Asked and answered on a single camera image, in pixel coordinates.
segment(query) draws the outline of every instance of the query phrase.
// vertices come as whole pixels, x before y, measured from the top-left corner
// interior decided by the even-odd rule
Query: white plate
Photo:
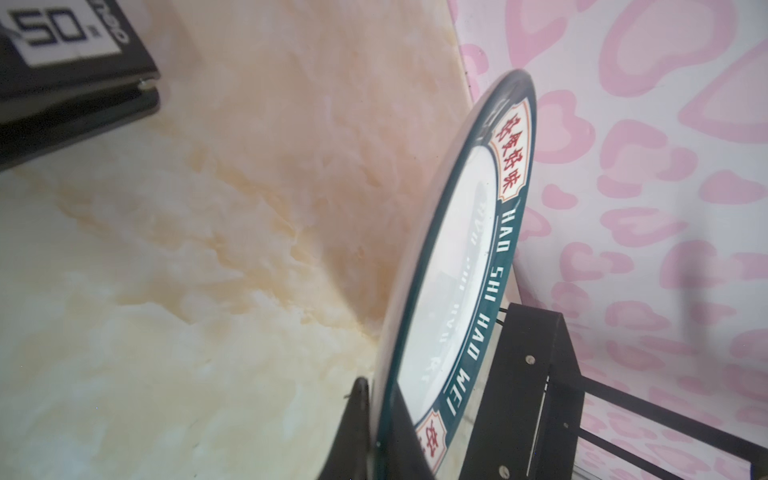
[[[535,125],[530,76],[507,73],[472,109],[435,176],[382,330],[370,416],[379,454],[399,384],[433,472],[445,457],[501,307],[528,193]],[[375,468],[381,472],[383,465]]]

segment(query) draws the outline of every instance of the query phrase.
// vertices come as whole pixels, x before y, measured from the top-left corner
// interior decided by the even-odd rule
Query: number 50
[[[56,38],[57,35],[54,35],[51,26],[62,41],[70,42],[88,39],[88,37],[85,36],[85,31],[83,31],[83,28],[80,26],[77,17],[74,16],[74,12],[69,8],[46,8],[45,10],[26,8],[23,10],[9,10],[8,14],[13,18],[13,21],[19,30],[36,33],[36,35],[24,36],[24,39],[32,47],[58,43],[58,39]],[[75,29],[77,29],[77,33],[72,32],[71,28],[61,27],[59,22],[63,20],[64,17],[69,18],[71,22],[67,22],[67,27],[74,26]]]

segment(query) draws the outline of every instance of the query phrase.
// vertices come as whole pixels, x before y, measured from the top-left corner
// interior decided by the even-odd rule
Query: black metal rack
[[[514,303],[502,312],[503,328],[459,480],[569,480],[580,437],[661,480],[683,480],[583,430],[585,393],[746,460],[752,480],[768,479],[768,449],[583,377],[561,313]],[[392,407],[382,446],[387,478],[433,480],[399,391]],[[368,415],[368,382],[358,378],[319,480],[368,478]]]

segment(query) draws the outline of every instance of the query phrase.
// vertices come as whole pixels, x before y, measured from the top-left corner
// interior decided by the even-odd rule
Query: marble surface
[[[0,174],[0,478],[314,478],[469,110],[448,8],[121,4],[161,111]]]

